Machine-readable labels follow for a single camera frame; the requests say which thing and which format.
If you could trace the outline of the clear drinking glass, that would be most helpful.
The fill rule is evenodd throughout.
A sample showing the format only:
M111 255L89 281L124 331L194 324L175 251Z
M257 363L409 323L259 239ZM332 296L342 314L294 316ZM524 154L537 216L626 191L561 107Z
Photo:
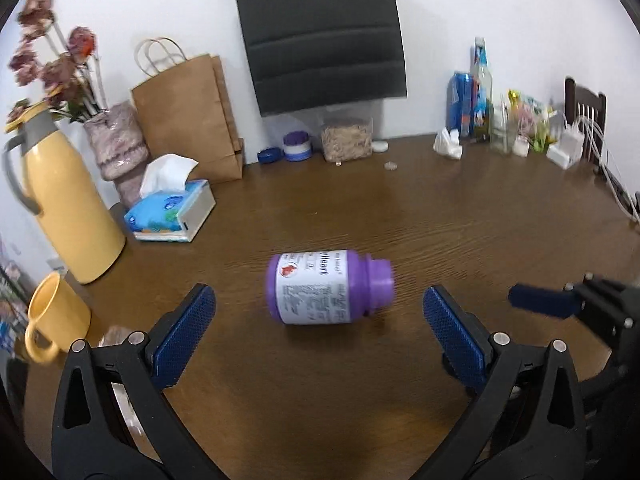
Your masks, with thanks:
M492 109L489 144L497 153L509 155L512 152L508 111L503 105L495 105Z

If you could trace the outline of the colourful snack packets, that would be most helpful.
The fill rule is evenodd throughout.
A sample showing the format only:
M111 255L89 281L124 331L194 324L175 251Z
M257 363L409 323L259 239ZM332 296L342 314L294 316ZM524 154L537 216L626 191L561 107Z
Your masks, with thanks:
M545 153L555 142L550 129L553 108L514 89L508 91L508 102L506 131L524 136L535 152Z

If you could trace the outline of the crumpled white tissue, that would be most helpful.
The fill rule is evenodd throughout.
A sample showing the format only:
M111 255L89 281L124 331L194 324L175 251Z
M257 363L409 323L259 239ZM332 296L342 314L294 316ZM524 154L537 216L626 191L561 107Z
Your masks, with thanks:
M447 130L443 128L442 131L435 136L433 151L449 159L462 159L463 146L460 143L459 130Z

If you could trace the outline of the dark wooden chair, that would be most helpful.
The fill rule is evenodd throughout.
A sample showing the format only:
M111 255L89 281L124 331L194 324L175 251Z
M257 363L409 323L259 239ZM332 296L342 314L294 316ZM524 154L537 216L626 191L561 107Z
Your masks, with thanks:
M582 157L599 166L605 130L606 96L576 84L572 77L565 78L564 90L567 122L570 126L578 124L579 131L585 135Z

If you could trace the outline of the white round lid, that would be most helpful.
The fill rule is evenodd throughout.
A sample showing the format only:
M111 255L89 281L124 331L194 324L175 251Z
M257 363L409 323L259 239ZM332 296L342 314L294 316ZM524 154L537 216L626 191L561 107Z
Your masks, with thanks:
M376 140L371 142L371 148L373 153L385 153L390 146L386 141Z

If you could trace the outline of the blue bottle lid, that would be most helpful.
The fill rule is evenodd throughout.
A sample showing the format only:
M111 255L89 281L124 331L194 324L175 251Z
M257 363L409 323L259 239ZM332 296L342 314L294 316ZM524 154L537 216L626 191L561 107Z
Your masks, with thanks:
M257 153L257 160L261 165L269 165L278 162L284 157L280 148L266 148Z

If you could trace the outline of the clear container of seeds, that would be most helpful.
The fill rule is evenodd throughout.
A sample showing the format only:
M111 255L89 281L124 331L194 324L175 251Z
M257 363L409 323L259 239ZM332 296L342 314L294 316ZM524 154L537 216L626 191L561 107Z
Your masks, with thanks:
M373 119L330 117L321 128L320 140L324 159L341 164L372 155Z

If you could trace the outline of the blue snack package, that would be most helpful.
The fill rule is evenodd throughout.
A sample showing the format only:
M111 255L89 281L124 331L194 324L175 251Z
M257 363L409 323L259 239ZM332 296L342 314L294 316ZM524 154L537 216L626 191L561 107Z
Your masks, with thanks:
M447 88L447 129L457 130L461 139L473 133L474 81L469 73L455 72Z

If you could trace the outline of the purple pill bottle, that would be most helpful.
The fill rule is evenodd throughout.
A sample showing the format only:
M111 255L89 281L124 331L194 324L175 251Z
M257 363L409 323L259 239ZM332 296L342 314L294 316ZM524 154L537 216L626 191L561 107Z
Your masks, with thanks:
M285 325L350 324L394 302L394 271L388 260L350 249L286 252L269 261L265 296Z

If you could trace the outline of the blue tissue box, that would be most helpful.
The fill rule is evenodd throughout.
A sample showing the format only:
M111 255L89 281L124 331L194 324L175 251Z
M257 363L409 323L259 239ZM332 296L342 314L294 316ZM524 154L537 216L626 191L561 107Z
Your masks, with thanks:
M198 162L167 154L143 174L140 200L124 215L125 226L142 242L191 243L216 206L206 179L191 180Z

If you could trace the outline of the brown paper bag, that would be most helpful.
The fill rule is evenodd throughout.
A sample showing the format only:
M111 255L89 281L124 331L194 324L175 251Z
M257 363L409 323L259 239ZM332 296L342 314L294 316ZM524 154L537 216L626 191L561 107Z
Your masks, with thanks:
M213 184L242 179L244 141L221 58L189 58L175 40L156 37L137 45L134 62L146 76L131 94L151 156L192 158L195 175Z

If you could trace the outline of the black paper bag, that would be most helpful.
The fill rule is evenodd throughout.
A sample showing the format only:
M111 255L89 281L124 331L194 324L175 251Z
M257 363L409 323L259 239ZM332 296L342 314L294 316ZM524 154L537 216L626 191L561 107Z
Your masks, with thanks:
M396 0L236 0L262 116L403 98Z

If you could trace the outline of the yellow mug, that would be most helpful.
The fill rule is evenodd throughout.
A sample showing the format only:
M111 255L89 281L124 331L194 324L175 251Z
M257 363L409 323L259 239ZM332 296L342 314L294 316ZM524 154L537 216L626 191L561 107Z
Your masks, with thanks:
M87 336L91 310L61 274L51 272L38 285L28 307L25 347L38 364L52 363L77 339Z

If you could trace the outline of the white power strip charger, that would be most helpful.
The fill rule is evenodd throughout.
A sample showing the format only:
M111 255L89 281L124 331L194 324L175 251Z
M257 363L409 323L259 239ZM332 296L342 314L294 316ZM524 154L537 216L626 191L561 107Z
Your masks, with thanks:
M582 158L585 136L576 125L570 125L563 115L549 120L551 143L546 156L563 170L570 169Z

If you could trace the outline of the dried pink flowers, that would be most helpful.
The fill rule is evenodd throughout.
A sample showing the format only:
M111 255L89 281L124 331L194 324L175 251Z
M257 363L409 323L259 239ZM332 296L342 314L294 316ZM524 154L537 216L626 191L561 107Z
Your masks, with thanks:
M20 42L10 58L16 84L40 84L56 119L84 124L108 111L96 34L86 26L63 32L54 0L26 0L17 14Z

